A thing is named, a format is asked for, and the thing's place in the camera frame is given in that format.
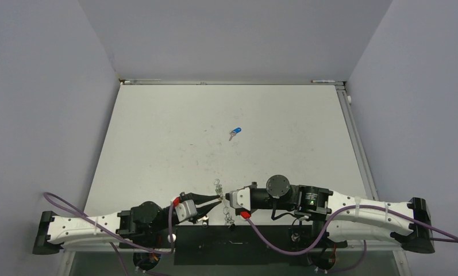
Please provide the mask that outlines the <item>metal key ring plate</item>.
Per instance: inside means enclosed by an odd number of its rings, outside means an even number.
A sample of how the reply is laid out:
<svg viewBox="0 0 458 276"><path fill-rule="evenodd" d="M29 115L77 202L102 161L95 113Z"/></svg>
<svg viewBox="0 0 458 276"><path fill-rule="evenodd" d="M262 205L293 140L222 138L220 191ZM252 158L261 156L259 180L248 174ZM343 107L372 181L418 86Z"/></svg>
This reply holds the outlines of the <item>metal key ring plate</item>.
<svg viewBox="0 0 458 276"><path fill-rule="evenodd" d="M229 205L225 199L225 194L223 192L223 187L219 179L215 179L213 182L215 193L218 195L220 202L223 204L223 214L225 226L228 227L231 231L235 229L236 225L232 215L230 214Z"/></svg>

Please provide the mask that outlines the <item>blue tagged key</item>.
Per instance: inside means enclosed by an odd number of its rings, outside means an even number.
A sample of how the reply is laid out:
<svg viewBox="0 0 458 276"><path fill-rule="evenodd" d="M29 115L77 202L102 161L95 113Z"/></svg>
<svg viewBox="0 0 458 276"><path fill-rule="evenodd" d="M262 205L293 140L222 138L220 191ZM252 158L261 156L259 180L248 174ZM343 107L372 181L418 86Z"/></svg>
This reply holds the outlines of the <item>blue tagged key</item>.
<svg viewBox="0 0 458 276"><path fill-rule="evenodd" d="M229 132L229 141L231 141L237 134L241 132L241 128L235 128Z"/></svg>

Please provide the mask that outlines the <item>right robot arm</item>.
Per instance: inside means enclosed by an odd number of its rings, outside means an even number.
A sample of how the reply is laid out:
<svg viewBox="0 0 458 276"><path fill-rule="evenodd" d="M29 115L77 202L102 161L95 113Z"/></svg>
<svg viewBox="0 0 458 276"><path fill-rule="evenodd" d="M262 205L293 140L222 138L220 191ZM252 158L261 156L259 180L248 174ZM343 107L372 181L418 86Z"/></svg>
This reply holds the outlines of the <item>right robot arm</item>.
<svg viewBox="0 0 458 276"><path fill-rule="evenodd" d="M400 245L405 251L435 252L426 201L413 197L405 202L384 202L341 194L334 190L292 185L283 175L270 177L264 188L254 182L224 195L238 216L257 210L288 212L316 223L310 230L317 246L328 242L373 240Z"/></svg>

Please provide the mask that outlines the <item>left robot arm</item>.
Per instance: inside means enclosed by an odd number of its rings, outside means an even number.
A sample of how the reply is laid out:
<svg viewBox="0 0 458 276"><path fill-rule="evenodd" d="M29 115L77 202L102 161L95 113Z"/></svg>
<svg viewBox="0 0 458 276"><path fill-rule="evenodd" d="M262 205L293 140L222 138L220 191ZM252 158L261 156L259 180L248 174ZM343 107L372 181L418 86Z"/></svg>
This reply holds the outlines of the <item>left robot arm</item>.
<svg viewBox="0 0 458 276"><path fill-rule="evenodd" d="M53 211L41 214L32 253L52 255L62 249L80 244L119 242L155 254L171 254L175 249L175 226L196 224L207 218L222 199L218 195L181 193L162 208L145 201L128 210L111 214L88 216L66 200L46 192L44 198L52 205L70 213L63 217Z"/></svg>

